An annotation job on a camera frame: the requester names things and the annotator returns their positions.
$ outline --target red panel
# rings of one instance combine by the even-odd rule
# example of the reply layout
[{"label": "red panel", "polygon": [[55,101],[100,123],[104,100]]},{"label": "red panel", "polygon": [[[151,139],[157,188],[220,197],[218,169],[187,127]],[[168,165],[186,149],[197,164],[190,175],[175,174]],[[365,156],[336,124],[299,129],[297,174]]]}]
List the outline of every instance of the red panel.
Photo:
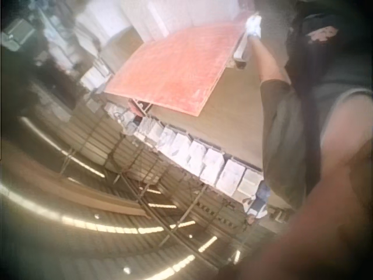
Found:
[{"label": "red panel", "polygon": [[243,30],[244,22],[192,27],[145,43],[105,92],[198,116]]}]

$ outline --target blurred hand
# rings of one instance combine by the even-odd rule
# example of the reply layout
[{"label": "blurred hand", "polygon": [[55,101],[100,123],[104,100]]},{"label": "blurred hand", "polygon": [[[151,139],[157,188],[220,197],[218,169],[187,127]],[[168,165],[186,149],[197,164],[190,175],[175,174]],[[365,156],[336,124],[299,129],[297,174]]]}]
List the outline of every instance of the blurred hand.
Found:
[{"label": "blurred hand", "polygon": [[258,13],[252,15],[246,21],[246,34],[248,36],[255,36],[261,38],[261,21],[262,17]]}]

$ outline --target floor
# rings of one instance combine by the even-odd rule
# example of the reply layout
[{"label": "floor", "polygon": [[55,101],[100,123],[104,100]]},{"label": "floor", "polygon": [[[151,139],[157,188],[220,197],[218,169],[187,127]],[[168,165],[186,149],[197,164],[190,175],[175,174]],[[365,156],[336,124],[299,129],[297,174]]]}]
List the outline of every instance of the floor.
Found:
[{"label": "floor", "polygon": [[[284,42],[292,15],[289,1],[265,0],[256,7],[262,15],[262,41],[283,67],[287,60]],[[244,70],[226,68],[199,117],[159,106],[153,106],[150,114],[261,169],[263,115],[259,85],[255,59],[251,57]],[[126,104],[126,99],[110,94],[108,97]],[[276,195],[271,201],[287,207]]]}]

